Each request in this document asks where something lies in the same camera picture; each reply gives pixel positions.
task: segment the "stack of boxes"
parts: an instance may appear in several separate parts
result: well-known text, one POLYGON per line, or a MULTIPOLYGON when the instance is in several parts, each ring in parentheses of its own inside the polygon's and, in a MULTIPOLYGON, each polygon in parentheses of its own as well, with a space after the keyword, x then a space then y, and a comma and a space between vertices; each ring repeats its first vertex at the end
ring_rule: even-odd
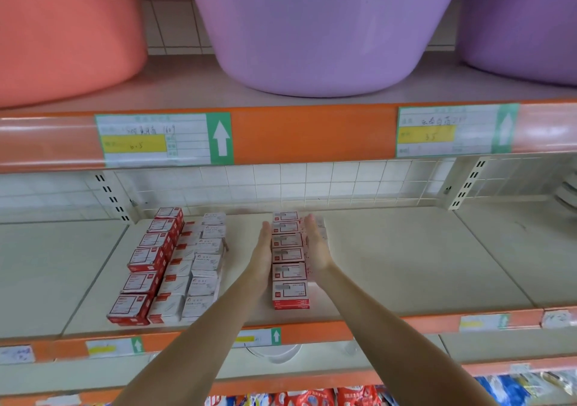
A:
POLYGON ((119 325, 197 320, 218 296, 225 218, 207 213, 201 222, 184 222, 179 207, 160 209, 134 250, 108 319, 119 325))
MULTIPOLYGON (((326 239, 322 217, 317 226, 326 239)), ((307 235, 304 215, 298 212, 277 212, 272 221, 272 303, 275 309, 310 308, 307 265, 307 235)))

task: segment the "purple plastic basin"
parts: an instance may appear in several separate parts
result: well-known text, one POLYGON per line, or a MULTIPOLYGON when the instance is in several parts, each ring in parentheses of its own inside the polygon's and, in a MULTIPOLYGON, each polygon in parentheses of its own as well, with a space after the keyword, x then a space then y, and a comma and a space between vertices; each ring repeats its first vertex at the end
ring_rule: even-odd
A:
POLYGON ((577 85, 577 0, 463 0, 457 51, 496 74, 577 85))
POLYGON ((196 0, 232 78, 291 96, 351 96, 416 66, 450 0, 196 0))

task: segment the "human arm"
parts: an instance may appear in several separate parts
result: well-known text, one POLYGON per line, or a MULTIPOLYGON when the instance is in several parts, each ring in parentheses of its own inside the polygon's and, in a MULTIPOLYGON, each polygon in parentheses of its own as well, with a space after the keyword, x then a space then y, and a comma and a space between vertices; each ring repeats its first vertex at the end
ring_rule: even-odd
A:
POLYGON ((332 260, 314 217, 305 219, 310 266, 371 365, 402 406, 494 406, 465 370, 367 295, 332 260))
POLYGON ((203 405, 238 332, 267 288, 271 259, 270 224, 263 222, 239 278, 123 389, 113 406, 203 405))

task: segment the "human hand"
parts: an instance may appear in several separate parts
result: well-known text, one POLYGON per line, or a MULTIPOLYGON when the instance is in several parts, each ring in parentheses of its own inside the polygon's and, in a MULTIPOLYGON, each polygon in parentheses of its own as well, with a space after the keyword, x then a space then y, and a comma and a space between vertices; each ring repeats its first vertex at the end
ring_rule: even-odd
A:
POLYGON ((272 264, 272 254, 270 252, 271 234, 270 222, 263 222, 260 235, 258 235, 258 242, 250 257, 249 266, 246 268, 253 278, 264 284, 265 288, 268 286, 268 276, 270 274, 270 265, 272 264))
POLYGON ((307 245, 309 247, 309 264, 313 274, 320 274, 334 264, 331 252, 328 249, 312 214, 305 217, 305 229, 307 230, 307 245))

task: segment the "right forearm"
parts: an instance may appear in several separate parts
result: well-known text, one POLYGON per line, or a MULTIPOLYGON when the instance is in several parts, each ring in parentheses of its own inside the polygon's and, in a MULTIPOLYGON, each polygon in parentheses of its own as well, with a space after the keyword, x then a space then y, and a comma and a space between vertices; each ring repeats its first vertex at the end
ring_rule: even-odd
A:
POLYGON ((337 266, 319 272, 317 280, 401 405, 494 404, 459 365, 364 293, 337 266))

